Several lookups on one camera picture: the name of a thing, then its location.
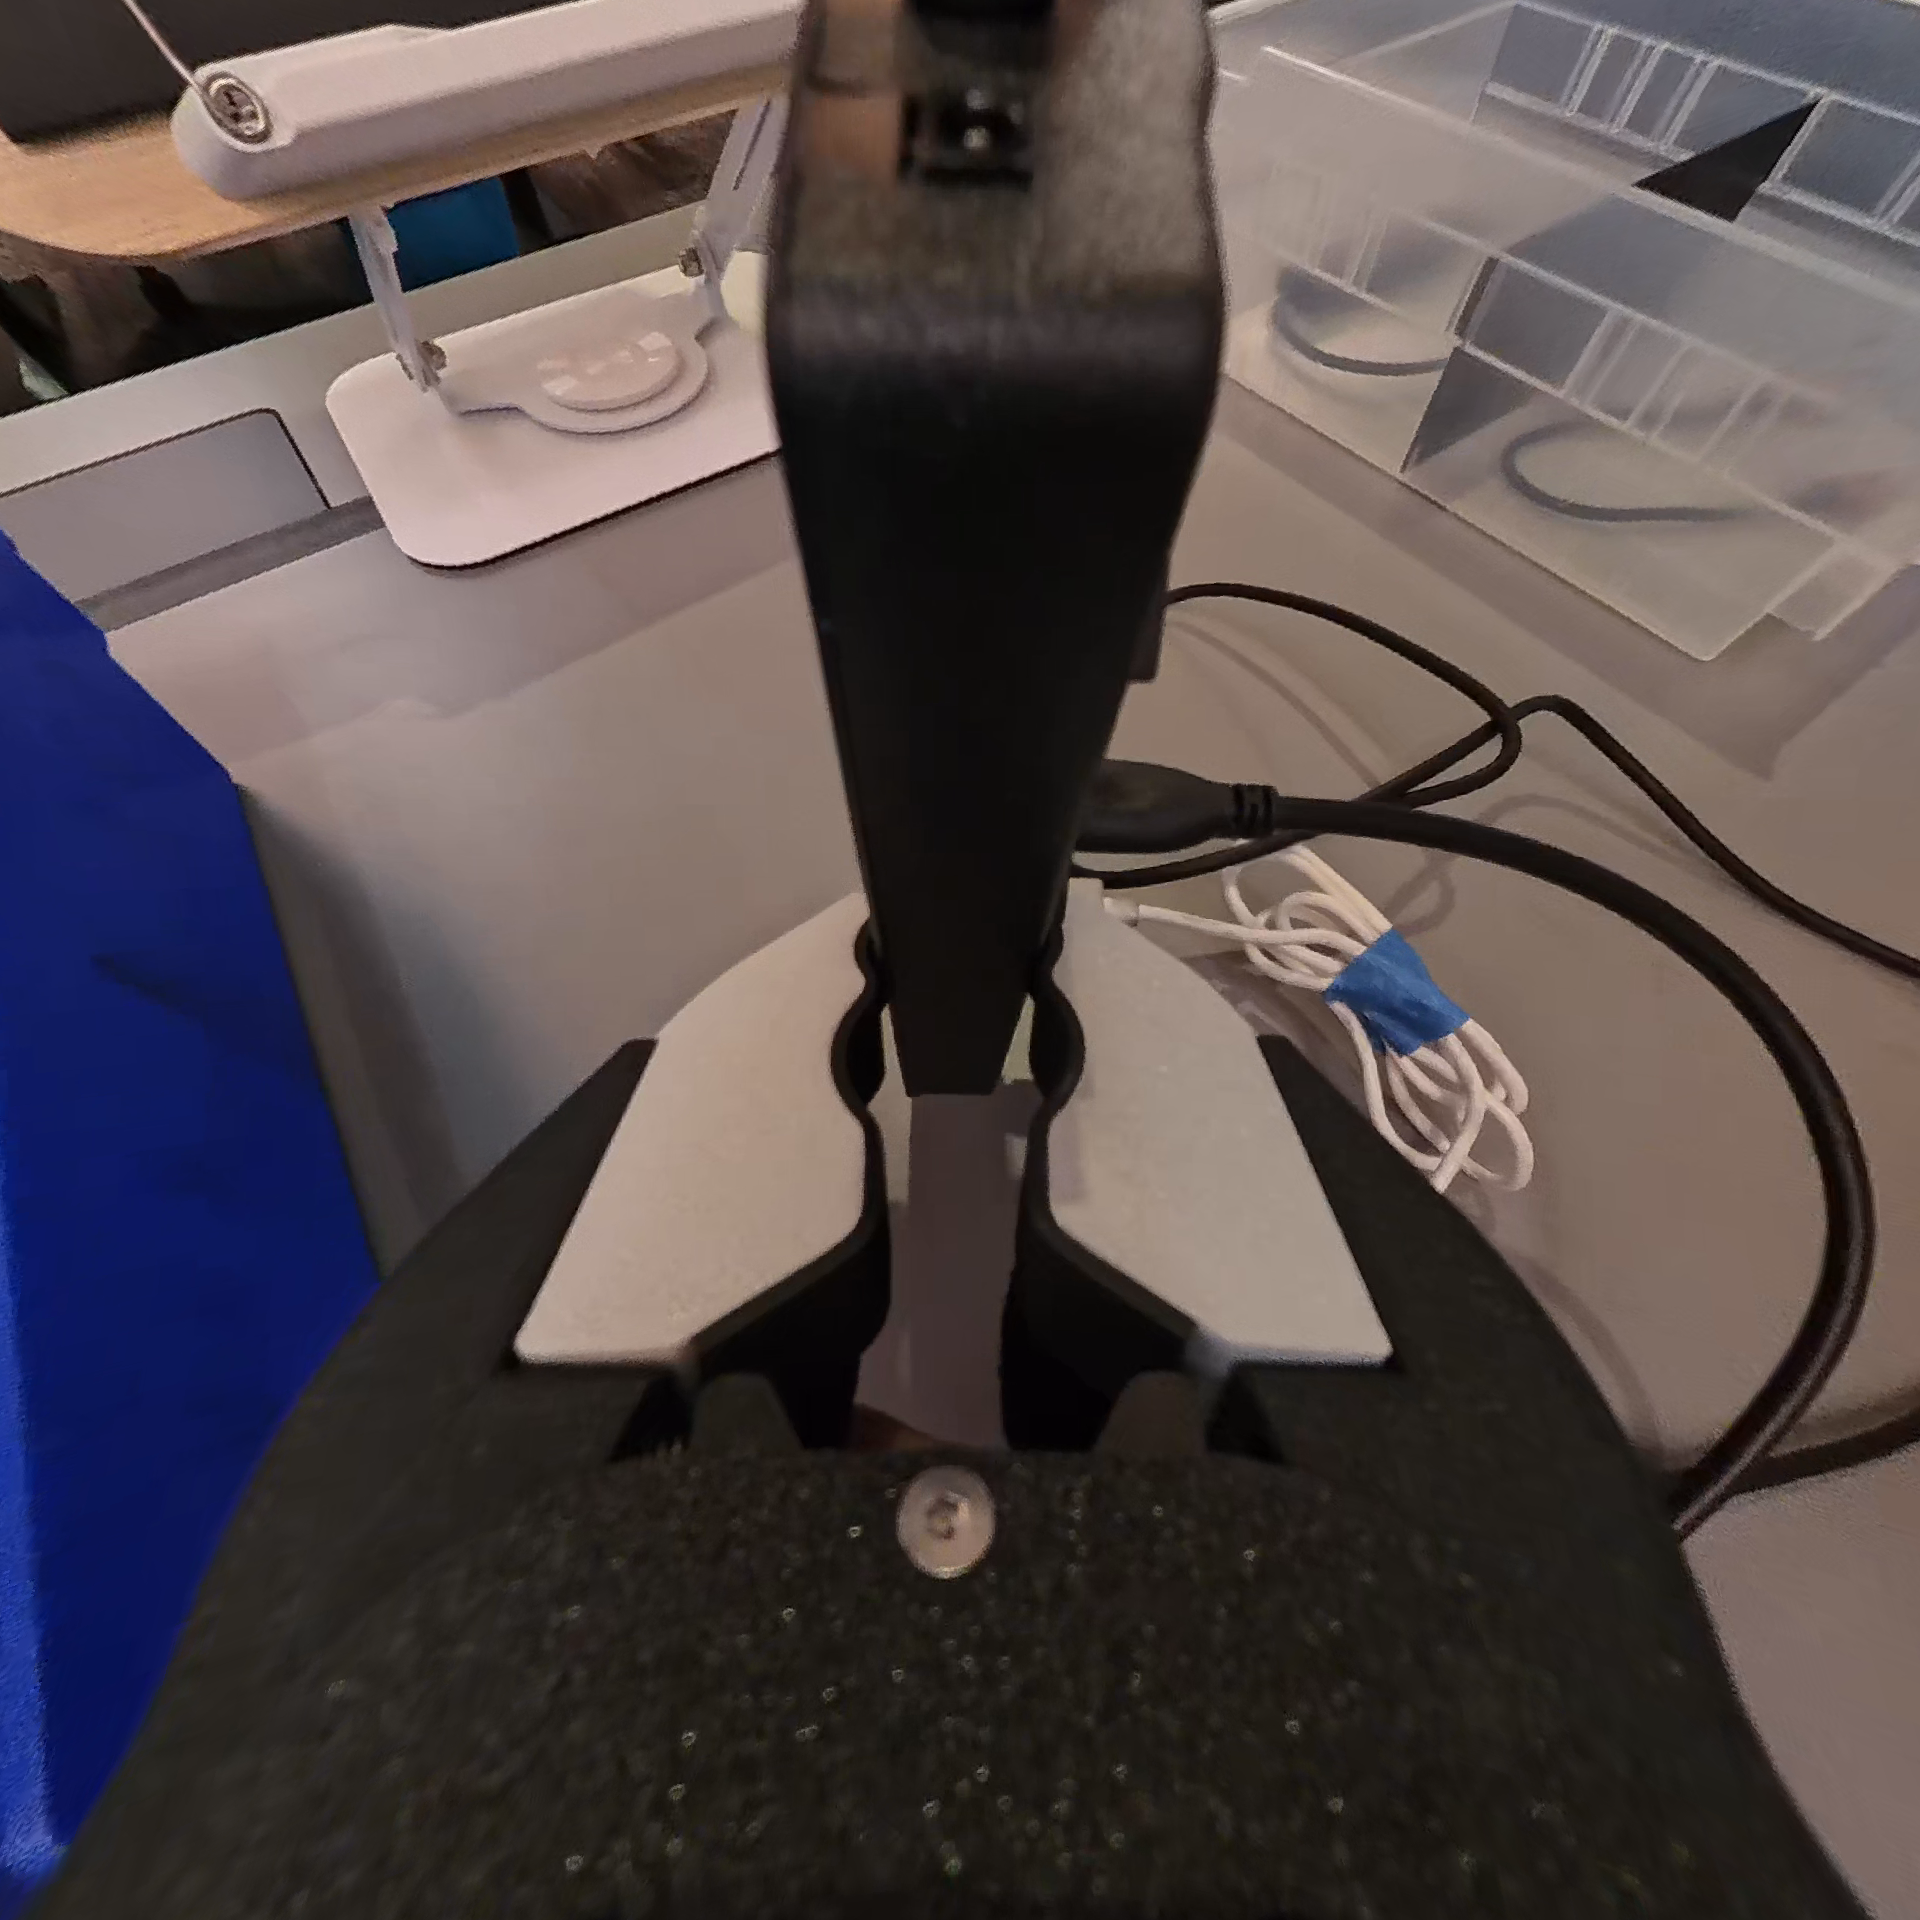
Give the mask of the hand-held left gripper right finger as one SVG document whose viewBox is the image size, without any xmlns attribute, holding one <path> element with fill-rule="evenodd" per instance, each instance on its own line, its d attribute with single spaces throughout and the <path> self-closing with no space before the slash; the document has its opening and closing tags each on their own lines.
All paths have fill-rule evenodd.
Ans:
<svg viewBox="0 0 1920 1920">
<path fill-rule="evenodd" d="M 1141 1376 L 1203 1414 L 1245 1366 L 1376 1370 L 1380 1312 L 1261 1043 L 1217 991 L 1072 884 L 1036 979 L 1002 1420 L 1091 1450 Z"/>
</svg>

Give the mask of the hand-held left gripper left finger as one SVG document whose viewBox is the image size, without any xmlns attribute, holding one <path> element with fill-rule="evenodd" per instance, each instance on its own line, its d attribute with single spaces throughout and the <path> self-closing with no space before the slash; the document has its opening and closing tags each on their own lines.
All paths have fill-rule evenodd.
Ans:
<svg viewBox="0 0 1920 1920">
<path fill-rule="evenodd" d="M 651 1371 L 691 1400 L 754 1376 L 805 1450 L 844 1450 L 890 1315 L 885 1073 L 870 911 L 844 896 L 656 1038 L 514 1361 Z"/>
</svg>

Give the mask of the white cable bundle blue tape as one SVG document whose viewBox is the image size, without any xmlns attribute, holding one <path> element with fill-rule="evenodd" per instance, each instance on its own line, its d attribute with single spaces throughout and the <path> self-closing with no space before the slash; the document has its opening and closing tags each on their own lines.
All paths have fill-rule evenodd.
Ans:
<svg viewBox="0 0 1920 1920">
<path fill-rule="evenodd" d="M 1504 1047 L 1321 855 L 1290 848 L 1278 863 L 1300 884 L 1265 908 L 1249 904 L 1238 864 L 1220 883 L 1224 920 L 1116 896 L 1106 911 L 1134 928 L 1218 937 L 1260 979 L 1320 999 L 1349 1038 L 1369 1122 L 1434 1192 L 1526 1190 L 1536 1170 L 1529 1086 Z"/>
</svg>

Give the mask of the blue plastic bin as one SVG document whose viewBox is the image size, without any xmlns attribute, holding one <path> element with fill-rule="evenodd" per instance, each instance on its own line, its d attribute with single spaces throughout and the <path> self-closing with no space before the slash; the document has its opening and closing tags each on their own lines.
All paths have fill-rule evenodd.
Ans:
<svg viewBox="0 0 1920 1920">
<path fill-rule="evenodd" d="M 376 1286 L 240 790 L 5 540 L 5 1916 Z"/>
</svg>

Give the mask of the black usb hub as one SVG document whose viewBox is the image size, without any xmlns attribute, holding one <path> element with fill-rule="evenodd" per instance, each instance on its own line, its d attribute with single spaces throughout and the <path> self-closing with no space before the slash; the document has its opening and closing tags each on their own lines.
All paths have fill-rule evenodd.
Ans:
<svg viewBox="0 0 1920 1920">
<path fill-rule="evenodd" d="M 912 1098 L 987 1095 L 1212 427 L 1203 4 L 806 4 L 763 343 Z"/>
</svg>

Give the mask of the clear plastic storage bin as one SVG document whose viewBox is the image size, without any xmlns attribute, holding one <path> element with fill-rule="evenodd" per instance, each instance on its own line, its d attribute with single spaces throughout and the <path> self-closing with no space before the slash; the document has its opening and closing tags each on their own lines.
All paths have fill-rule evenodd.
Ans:
<svg viewBox="0 0 1920 1920">
<path fill-rule="evenodd" d="M 1250 396 L 1697 660 L 1915 567 L 1915 4 L 1209 26 Z"/>
</svg>

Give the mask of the grey desk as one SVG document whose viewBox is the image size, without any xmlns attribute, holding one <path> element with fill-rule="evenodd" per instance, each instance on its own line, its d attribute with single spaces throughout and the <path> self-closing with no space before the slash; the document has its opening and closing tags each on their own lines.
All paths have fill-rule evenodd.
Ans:
<svg viewBox="0 0 1920 1920">
<path fill-rule="evenodd" d="M 622 1040 L 852 884 L 778 466 L 499 567 L 417 567 L 323 407 L 368 312 L 5 422 L 5 492 L 189 438 L 214 514 L 292 479 L 323 536 L 133 587 L 76 536 L 120 664 L 244 786 L 370 1240 L 390 1266 Z M 1915 953 L 1915 571 L 1814 647 L 1692 664 L 1308 427 L 1228 388 L 1178 586 L 1329 599 L 1506 700 L 1588 706 L 1763 876 Z M 1121 758 L 1342 798 L 1473 718 L 1418 670 L 1270 608 L 1176 617 Z M 1712 926 L 1827 1054 L 1880 1194 L 1880 1271 L 1814 1441 L 1915 1400 L 1915 988 L 1773 920 L 1552 718 L 1473 815 Z M 1539 1170 L 1468 1194 L 1620 1422 L 1692 1456 L 1782 1351 L 1817 1192 L 1776 1074 L 1666 953 L 1539 883 L 1329 858 L 1398 920 L 1532 1090 Z M 1692 1544 L 1747 1707 L 1874 1916 L 1915 1916 L 1915 1450 L 1740 1503 Z"/>
</svg>

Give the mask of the white laptop stand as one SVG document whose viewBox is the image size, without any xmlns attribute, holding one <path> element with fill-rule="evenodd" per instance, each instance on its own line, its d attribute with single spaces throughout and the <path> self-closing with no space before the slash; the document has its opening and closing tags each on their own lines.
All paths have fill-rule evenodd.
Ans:
<svg viewBox="0 0 1920 1920">
<path fill-rule="evenodd" d="M 762 345 L 762 214 L 781 147 L 786 3 L 586 3 L 362 32 L 177 71 L 174 140 L 227 201 L 337 187 L 389 351 L 326 388 L 326 418 L 397 552 L 505 560 L 778 452 Z M 677 274 L 429 340 L 401 286 L 395 195 L 350 185 L 533 132 L 586 132 L 653 92 L 754 68 Z"/>
</svg>

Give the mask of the wooden board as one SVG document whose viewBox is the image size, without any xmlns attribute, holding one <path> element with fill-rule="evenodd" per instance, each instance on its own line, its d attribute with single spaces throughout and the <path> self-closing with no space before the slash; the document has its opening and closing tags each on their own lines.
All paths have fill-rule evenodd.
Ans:
<svg viewBox="0 0 1920 1920">
<path fill-rule="evenodd" d="M 48 140 L 3 137 L 3 239 L 27 259 L 163 265 L 214 256 L 339 219 L 354 200 L 347 185 L 224 200 L 185 168 L 156 112 Z"/>
</svg>

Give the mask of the black divider panel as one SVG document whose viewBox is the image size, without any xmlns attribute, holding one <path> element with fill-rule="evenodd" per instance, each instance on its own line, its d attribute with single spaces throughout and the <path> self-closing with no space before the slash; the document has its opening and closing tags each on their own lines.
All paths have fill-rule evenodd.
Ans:
<svg viewBox="0 0 1920 1920">
<path fill-rule="evenodd" d="M 1757 196 L 1812 108 L 1765 124 L 1634 183 L 1646 196 L 1733 225 Z M 1706 256 L 1674 216 L 1603 200 L 1491 256 L 1462 305 L 1457 345 L 1402 462 L 1426 462 L 1514 416 L 1536 388 L 1558 386 L 1618 319 L 1668 321 L 1677 288 Z"/>
</svg>

